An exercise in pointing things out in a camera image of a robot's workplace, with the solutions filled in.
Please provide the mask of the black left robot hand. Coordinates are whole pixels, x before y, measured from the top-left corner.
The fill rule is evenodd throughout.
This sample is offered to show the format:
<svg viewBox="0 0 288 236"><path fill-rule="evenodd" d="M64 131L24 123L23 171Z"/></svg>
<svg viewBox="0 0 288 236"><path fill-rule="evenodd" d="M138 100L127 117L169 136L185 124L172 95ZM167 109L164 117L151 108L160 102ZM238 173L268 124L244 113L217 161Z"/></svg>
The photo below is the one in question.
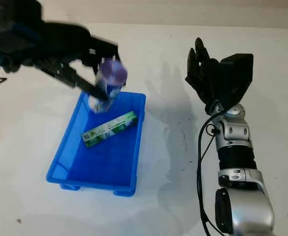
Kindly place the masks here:
<svg viewBox="0 0 288 236"><path fill-rule="evenodd" d="M88 29L79 25L44 23L42 42L32 62L35 68L52 76L71 88L78 87L102 101L108 95L91 84L70 67L80 60L96 74L103 59L119 59L116 43L92 36Z"/></svg>

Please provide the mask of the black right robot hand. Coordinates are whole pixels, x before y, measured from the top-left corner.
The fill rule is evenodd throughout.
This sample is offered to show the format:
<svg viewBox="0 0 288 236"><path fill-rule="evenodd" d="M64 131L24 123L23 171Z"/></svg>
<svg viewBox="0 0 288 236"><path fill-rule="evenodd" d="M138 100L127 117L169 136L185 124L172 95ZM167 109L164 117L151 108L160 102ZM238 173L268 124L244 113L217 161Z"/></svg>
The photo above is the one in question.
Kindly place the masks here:
<svg viewBox="0 0 288 236"><path fill-rule="evenodd" d="M218 78L219 62L210 58L201 38L196 38L195 47L190 48L187 60L186 82L196 91L205 104L205 112L213 113L217 104L214 82Z"/></svg>

